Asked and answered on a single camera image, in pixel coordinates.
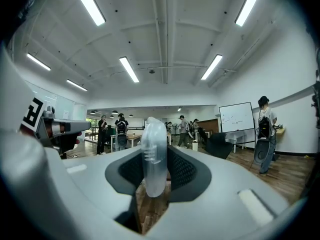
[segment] fluorescent ceiling light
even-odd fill
[[[138,80],[135,72],[133,71],[132,67],[130,66],[130,63],[129,63],[127,57],[121,57],[119,60],[122,63],[122,65],[124,66],[125,70],[128,72],[129,76],[132,78],[132,80],[135,83],[139,83],[139,80]]]
[[[106,22],[94,0],[81,0],[97,26]]]
[[[46,64],[42,63],[40,60],[38,60],[37,58],[35,58],[34,56],[32,56],[30,53],[27,53],[26,56],[28,58],[30,58],[31,60],[33,60],[35,63],[38,63],[41,67],[45,68],[46,70],[50,71],[51,68],[48,67]]]
[[[49,99],[51,99],[51,100],[54,100],[54,101],[56,101],[56,99],[54,99],[54,98],[50,98],[50,97],[48,97],[48,96],[45,96],[45,97],[47,97],[47,98],[49,98]]]
[[[207,77],[210,75],[210,73],[215,69],[215,67],[218,65],[218,63],[222,60],[222,55],[217,54],[213,61],[211,62],[210,66],[208,67],[208,69],[206,70],[206,72],[204,73],[203,77],[201,78],[201,80],[206,80]]]
[[[69,79],[67,80],[67,83],[72,84],[73,86],[76,86],[76,87],[80,88],[83,91],[88,91],[86,88],[83,88],[82,86],[76,84],[75,82],[70,81]]]
[[[245,23],[246,19],[248,18],[252,8],[254,7],[255,3],[257,0],[246,0],[244,2],[244,6],[242,7],[240,14],[238,17],[235,19],[235,23],[239,25],[240,27],[243,26]]]

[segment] backpack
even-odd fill
[[[125,135],[127,133],[126,123],[123,121],[118,122],[116,125],[116,132],[118,135]]]
[[[267,140],[271,137],[270,120],[268,117],[262,117],[259,120],[259,134],[258,139],[266,138]]]
[[[188,123],[188,122],[187,122],[186,125],[185,125],[185,130],[186,130],[187,132],[189,132],[189,130],[190,130],[190,128],[189,128],[189,123]]]

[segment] translucent plastic part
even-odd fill
[[[167,130],[163,122],[148,118],[141,138],[143,175],[146,193],[155,198],[161,195],[167,180]]]

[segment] black chair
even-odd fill
[[[205,130],[202,127],[199,127],[198,133],[199,133],[200,137],[203,139],[203,144],[207,145],[208,136],[206,135]]]
[[[226,134],[218,132],[212,134],[207,140],[205,150],[216,158],[226,159],[232,148],[233,144],[226,142]]]
[[[107,126],[107,129],[105,131],[105,142],[107,145],[111,145],[111,135],[114,134],[114,130],[111,128],[111,125]]]

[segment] wooden floor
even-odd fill
[[[172,144],[176,145],[178,137],[172,138]],[[110,153],[110,149],[105,147],[106,153]],[[199,152],[205,153],[203,148],[198,149]],[[70,152],[67,152],[68,159],[73,155],[78,157],[95,156],[97,153],[97,144],[84,141],[81,142],[77,148]],[[273,161],[270,164],[267,174],[259,174],[260,166],[254,164],[254,152],[253,150],[237,148],[236,153],[231,152],[226,160],[234,162],[243,166],[248,171],[255,174],[261,180],[269,184],[278,193],[288,200],[290,204],[297,201],[304,189],[306,180],[311,172],[315,160],[313,158],[304,158],[301,156],[292,155],[280,155],[277,161]],[[154,225],[161,215],[164,214],[168,208],[168,200],[171,191],[171,182],[166,182],[165,191],[157,198],[150,198],[146,194],[146,188],[144,183],[136,191],[137,208],[139,213],[139,219],[142,228],[142,234],[145,234]]]

